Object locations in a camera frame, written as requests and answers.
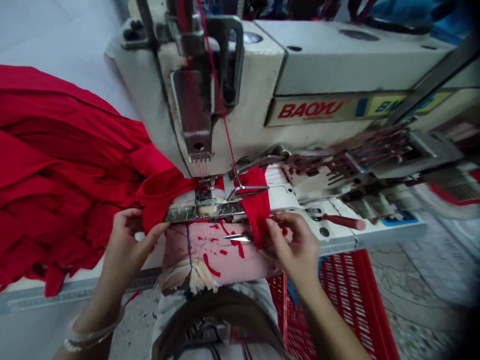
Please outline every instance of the red plastic basket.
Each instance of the red plastic basket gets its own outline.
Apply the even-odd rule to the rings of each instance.
[[[372,359],[399,360],[367,251],[332,255],[321,266],[321,286]],[[268,283],[288,352],[317,359],[302,306],[295,308],[288,295],[286,274]]]

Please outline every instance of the sewing machine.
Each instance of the sewing machine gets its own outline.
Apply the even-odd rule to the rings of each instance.
[[[455,49],[354,24],[203,17],[196,3],[150,9],[138,0],[141,21],[125,23],[115,51],[152,142],[200,182],[172,203],[165,220],[238,221],[245,191],[268,191],[272,213],[302,214],[321,241],[354,244],[379,229],[385,237],[393,226],[395,238],[405,236],[404,227],[421,236],[425,224],[415,211],[422,206],[405,182],[438,167],[448,174],[464,157],[427,131],[477,94],[474,36]],[[268,186],[242,186],[238,174],[257,166],[268,167]],[[219,177],[224,191],[214,189]],[[470,187],[469,200],[478,200],[478,184]],[[212,204],[211,213],[199,211]],[[370,223],[361,233],[319,214]],[[389,216],[391,223],[382,223]]]

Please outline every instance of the person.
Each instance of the person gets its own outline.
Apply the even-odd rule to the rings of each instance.
[[[156,225],[142,241],[133,233],[142,211],[117,213],[105,251],[103,269],[89,305],[72,322],[56,360],[108,359],[112,334],[123,315],[121,300],[151,249],[168,228]],[[318,279],[319,241],[295,213],[265,220],[276,256],[302,299],[319,359],[370,359],[337,313]],[[288,244],[279,226],[293,233]],[[277,313],[266,279],[222,286],[186,300],[177,290],[159,300],[151,358],[294,359],[277,326]]]

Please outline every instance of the pile of red fabric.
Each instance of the pile of red fabric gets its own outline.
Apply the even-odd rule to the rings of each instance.
[[[92,269],[113,215],[138,205],[144,178],[162,181],[139,190],[146,232],[172,199],[198,186],[156,150],[141,122],[32,67],[0,65],[0,106],[0,292],[27,277],[45,281],[52,297],[66,274]],[[242,182],[266,185],[258,169]],[[242,204],[260,246],[268,192]]]

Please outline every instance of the black cord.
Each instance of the black cord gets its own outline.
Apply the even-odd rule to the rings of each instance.
[[[192,264],[192,249],[190,245],[190,229],[189,229],[189,224],[186,225],[186,242],[187,242],[187,247],[188,247],[188,258],[190,259],[190,269],[194,269],[194,266]]]

